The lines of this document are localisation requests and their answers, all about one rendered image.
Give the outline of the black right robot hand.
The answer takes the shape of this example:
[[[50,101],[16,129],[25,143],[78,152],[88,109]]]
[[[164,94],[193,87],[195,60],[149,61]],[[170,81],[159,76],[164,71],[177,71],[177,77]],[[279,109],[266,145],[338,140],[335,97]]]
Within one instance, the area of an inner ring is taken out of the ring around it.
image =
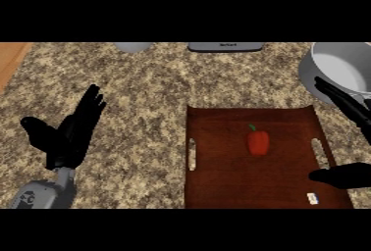
[[[354,98],[319,76],[314,77],[314,86],[354,122],[371,145],[371,99],[363,99],[365,106],[362,106]],[[325,183],[337,189],[371,187],[371,164],[356,162],[314,170],[309,173],[309,180]]]

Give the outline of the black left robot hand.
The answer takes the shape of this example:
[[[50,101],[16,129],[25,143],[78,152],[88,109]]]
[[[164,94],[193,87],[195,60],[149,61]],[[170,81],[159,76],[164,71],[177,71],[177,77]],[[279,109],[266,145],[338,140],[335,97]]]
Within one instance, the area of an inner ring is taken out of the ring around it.
[[[57,127],[51,127],[35,117],[20,119],[29,143],[45,153],[44,167],[48,170],[56,168],[75,169],[81,165],[105,107],[106,102],[100,88],[91,84],[74,113],[65,117]]]

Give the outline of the dark brown wooden tray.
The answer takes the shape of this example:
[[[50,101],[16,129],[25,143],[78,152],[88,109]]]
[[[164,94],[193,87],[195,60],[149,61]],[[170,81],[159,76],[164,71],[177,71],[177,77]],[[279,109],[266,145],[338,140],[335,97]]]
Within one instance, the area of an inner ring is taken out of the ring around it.
[[[254,156],[248,124],[269,134]],[[309,180],[319,168],[311,140],[325,140],[314,108],[186,109],[184,139],[195,142],[195,168],[184,171],[189,208],[348,209],[347,192]]]

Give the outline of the red bell pepper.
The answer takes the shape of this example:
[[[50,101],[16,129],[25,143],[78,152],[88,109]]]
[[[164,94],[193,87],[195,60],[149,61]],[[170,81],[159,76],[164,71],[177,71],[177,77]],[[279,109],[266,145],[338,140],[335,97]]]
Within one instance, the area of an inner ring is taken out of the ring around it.
[[[269,134],[263,130],[257,130],[257,127],[252,124],[248,124],[251,129],[246,134],[246,147],[249,153],[254,156],[263,156],[267,153],[269,149]]]

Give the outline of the grey metal pot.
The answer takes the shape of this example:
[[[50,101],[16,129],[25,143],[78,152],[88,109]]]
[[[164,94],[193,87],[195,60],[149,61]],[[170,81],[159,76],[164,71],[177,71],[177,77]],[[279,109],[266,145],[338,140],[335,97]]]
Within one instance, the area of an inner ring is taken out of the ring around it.
[[[331,98],[314,87],[316,76],[363,103],[371,98],[371,44],[311,43],[298,64],[298,78],[311,95],[331,104]]]

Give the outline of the pale grey rounded object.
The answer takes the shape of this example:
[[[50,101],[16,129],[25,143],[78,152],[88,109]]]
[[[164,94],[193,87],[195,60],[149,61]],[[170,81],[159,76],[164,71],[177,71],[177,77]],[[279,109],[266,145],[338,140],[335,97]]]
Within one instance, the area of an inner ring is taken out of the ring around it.
[[[150,42],[116,42],[113,46],[124,53],[137,53],[150,47]]]

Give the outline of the dark grey flat appliance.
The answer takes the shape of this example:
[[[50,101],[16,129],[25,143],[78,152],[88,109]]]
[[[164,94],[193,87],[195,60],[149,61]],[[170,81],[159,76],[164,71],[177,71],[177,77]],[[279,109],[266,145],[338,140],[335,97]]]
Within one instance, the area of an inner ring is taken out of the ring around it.
[[[187,50],[199,53],[254,52],[263,47],[263,42],[190,42]]]

